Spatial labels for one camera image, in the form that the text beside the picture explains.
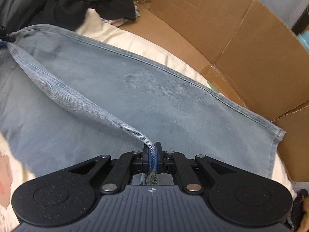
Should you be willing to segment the dark grey pillow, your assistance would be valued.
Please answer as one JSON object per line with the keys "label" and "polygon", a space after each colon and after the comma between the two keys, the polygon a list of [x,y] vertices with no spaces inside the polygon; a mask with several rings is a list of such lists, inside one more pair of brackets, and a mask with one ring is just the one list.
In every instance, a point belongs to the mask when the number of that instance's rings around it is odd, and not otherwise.
{"label": "dark grey pillow", "polygon": [[25,26],[44,7],[47,0],[1,0],[1,26],[8,33]]}

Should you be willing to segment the black garment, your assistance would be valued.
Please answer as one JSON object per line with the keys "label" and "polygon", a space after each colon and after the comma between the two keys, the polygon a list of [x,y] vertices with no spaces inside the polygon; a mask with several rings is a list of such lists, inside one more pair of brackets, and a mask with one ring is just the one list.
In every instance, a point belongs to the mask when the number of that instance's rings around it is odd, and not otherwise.
{"label": "black garment", "polygon": [[49,24],[75,31],[83,24],[88,9],[96,10],[106,20],[136,20],[134,0],[47,0],[26,26]]}

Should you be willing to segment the brown cardboard sheet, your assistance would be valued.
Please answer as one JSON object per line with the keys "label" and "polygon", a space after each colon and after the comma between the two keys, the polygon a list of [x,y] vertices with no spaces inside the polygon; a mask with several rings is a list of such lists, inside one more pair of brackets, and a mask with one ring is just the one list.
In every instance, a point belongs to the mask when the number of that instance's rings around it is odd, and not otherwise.
{"label": "brown cardboard sheet", "polygon": [[308,181],[308,52],[296,35],[258,0],[137,1],[125,29],[284,129],[279,155],[293,181]]}

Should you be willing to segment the brown cushion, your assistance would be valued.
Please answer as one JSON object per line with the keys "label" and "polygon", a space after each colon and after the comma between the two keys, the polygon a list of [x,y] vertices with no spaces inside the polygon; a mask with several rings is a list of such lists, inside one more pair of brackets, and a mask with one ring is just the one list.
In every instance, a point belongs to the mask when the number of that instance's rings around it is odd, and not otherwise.
{"label": "brown cushion", "polygon": [[303,200],[303,218],[296,232],[309,232],[309,197]]}

